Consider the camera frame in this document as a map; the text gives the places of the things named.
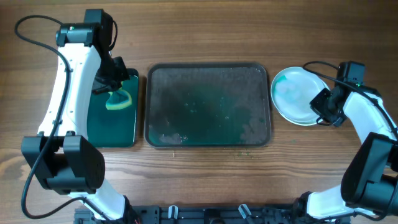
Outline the green yellow sponge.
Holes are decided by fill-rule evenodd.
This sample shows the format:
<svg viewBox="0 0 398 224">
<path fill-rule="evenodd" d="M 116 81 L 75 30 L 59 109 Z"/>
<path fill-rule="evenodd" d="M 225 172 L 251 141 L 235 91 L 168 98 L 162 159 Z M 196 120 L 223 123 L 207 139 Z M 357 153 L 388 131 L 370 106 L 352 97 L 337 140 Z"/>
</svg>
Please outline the green yellow sponge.
<svg viewBox="0 0 398 224">
<path fill-rule="evenodd" d="M 132 105 L 132 98 L 128 91 L 122 88 L 109 92 L 105 107 L 107 110 L 123 110 Z"/>
</svg>

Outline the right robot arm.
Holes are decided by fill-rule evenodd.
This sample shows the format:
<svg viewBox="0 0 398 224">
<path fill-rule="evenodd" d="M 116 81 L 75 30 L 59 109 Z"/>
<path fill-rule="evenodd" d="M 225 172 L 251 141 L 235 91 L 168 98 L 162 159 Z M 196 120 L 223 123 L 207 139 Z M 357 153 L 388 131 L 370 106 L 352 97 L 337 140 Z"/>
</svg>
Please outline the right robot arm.
<svg viewBox="0 0 398 224">
<path fill-rule="evenodd" d="M 363 64 L 342 62 L 336 71 L 334 88 L 323 89 L 310 108 L 320 125 L 338 127 L 349 119 L 361 147 L 339 186 L 308 195 L 306 214 L 319 222 L 357 215 L 380 221 L 397 215 L 397 178 L 384 173 L 386 167 L 397 171 L 397 125 L 379 92 L 364 85 Z"/>
</svg>

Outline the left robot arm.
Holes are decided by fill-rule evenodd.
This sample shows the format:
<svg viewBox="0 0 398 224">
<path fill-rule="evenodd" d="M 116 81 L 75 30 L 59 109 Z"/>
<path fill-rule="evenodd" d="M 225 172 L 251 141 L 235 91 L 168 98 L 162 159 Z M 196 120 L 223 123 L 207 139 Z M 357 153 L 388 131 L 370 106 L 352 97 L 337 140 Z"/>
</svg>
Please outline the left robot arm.
<svg viewBox="0 0 398 224">
<path fill-rule="evenodd" d="M 102 153 L 88 140 L 87 119 L 92 95 L 109 93 L 107 106 L 131 105 L 123 82 L 137 76 L 121 57 L 112 57 L 117 23 L 102 9 L 88 9 L 81 23 L 61 23 L 52 52 L 58 70 L 50 104 L 36 136 L 22 140 L 29 177 L 46 190 L 79 201 L 101 223 L 139 223 L 125 195 L 104 178 Z"/>
</svg>

